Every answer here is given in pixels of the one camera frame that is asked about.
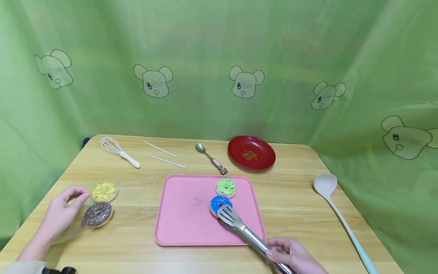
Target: white whisk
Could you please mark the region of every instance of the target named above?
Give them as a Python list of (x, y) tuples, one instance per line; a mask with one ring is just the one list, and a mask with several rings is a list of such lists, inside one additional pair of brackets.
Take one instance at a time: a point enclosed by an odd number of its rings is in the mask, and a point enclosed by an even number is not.
[(109, 136), (104, 136), (104, 137), (100, 138), (100, 145), (102, 146), (102, 148), (104, 150), (112, 152), (112, 153), (116, 153), (116, 154), (120, 155), (120, 157), (126, 159), (128, 162), (130, 162), (133, 165), (133, 167), (135, 167), (135, 168), (141, 167), (139, 162), (137, 162), (136, 160), (129, 157), (128, 153), (126, 153), (122, 150), (119, 143), (117, 143), (117, 141), (114, 140), (114, 138), (109, 137)]

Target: pink tray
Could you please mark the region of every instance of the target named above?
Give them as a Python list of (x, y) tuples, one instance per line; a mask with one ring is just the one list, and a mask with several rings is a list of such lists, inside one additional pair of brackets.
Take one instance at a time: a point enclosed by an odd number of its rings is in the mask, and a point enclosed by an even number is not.
[(216, 183), (230, 178), (236, 184), (231, 198), (242, 221), (261, 239), (265, 227), (251, 181), (242, 176), (170, 175), (164, 180), (155, 241), (161, 246), (244, 246), (239, 237), (224, 229), (210, 213)]

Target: tongs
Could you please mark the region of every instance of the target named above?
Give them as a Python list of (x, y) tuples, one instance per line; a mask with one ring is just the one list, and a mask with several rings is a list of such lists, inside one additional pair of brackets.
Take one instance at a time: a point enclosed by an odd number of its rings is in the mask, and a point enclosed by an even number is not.
[[(260, 239), (251, 229), (249, 229), (241, 220), (237, 212), (229, 205), (223, 205), (219, 208), (217, 215), (219, 223), (228, 231), (239, 236), (245, 243), (254, 248), (260, 255), (268, 259), (266, 251), (271, 248)], [(268, 260), (274, 267), (279, 269), (283, 274), (297, 274), (289, 266), (283, 263), (275, 263)]]

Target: bear head outline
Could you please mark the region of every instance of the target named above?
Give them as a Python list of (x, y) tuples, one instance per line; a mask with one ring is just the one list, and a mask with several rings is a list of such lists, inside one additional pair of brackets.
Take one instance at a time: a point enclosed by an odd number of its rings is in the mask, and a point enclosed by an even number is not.
[(316, 98), (312, 101), (312, 108), (323, 110), (333, 104), (335, 97), (344, 95), (346, 86), (344, 83), (338, 83), (335, 86), (327, 85), (327, 82), (321, 82), (313, 89)]
[(71, 66), (71, 59), (61, 50), (52, 50), (50, 55), (42, 57), (35, 55), (35, 64), (38, 71), (47, 77), (52, 89), (58, 89), (73, 82), (72, 76), (66, 69)]
[(163, 98), (169, 94), (167, 82), (173, 79), (173, 72), (168, 67), (161, 67), (158, 71), (148, 71), (142, 65), (134, 66), (134, 75), (143, 81), (143, 91), (155, 98)]
[(234, 81), (233, 94), (240, 98), (251, 98), (255, 95), (255, 86), (263, 83), (265, 74), (262, 71), (254, 73), (243, 72), (239, 66), (234, 66), (230, 70), (230, 78)]
[(406, 160), (417, 158), (425, 147), (438, 148), (438, 129), (406, 127), (396, 115), (383, 120), (381, 127), (387, 132), (383, 142), (395, 155)]

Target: donut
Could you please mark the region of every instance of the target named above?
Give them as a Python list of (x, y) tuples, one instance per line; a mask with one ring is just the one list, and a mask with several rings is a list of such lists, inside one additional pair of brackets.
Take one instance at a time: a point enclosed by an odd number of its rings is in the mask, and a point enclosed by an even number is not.
[(106, 224), (113, 216), (110, 203), (100, 202), (90, 206), (84, 215), (84, 224), (89, 228), (98, 228)]
[(111, 182), (98, 184), (91, 192), (91, 197), (95, 202), (111, 202), (117, 196), (119, 190)]
[(210, 202), (210, 212), (213, 214), (213, 216), (219, 218), (218, 211), (223, 205), (229, 205), (230, 207), (233, 207), (231, 201), (225, 196), (216, 196), (212, 199)]
[(236, 185), (231, 179), (222, 178), (216, 184), (216, 193), (220, 196), (231, 198), (236, 194)]

